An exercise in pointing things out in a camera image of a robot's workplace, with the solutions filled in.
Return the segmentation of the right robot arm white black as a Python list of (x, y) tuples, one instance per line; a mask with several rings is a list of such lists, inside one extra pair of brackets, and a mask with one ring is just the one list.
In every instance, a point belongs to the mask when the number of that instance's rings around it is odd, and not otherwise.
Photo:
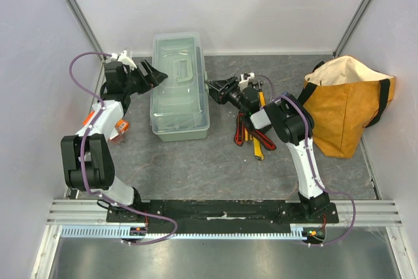
[(234, 142), (242, 146), (246, 139), (253, 139), (255, 155), (262, 159), (261, 147), (276, 149), (274, 142), (266, 136), (273, 129), (278, 138), (288, 147), (298, 177), (298, 211), (309, 223), (317, 219), (325, 223), (336, 213), (331, 207), (329, 194), (318, 174), (312, 148), (314, 120), (309, 112), (290, 93), (281, 99), (265, 102), (260, 82), (250, 75), (241, 78), (232, 76), (226, 80), (207, 80), (210, 97), (219, 105), (232, 104), (238, 109)]

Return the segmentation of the green translucent tool box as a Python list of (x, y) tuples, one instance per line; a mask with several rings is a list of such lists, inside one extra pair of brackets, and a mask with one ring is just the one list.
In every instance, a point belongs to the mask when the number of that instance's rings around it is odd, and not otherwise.
[(152, 90), (150, 125), (153, 133), (163, 142), (206, 138), (210, 111), (199, 34), (156, 35), (152, 66), (168, 76)]

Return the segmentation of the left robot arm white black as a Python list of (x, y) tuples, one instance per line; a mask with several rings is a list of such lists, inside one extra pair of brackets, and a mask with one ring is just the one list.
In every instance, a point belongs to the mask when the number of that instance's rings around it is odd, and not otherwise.
[(66, 185), (99, 198), (109, 214), (137, 222), (144, 207), (136, 188), (117, 176), (108, 141), (123, 134), (123, 120), (133, 94), (142, 95), (160, 84), (167, 74), (142, 60), (111, 61), (104, 66), (105, 82), (83, 128), (61, 139), (61, 157)]

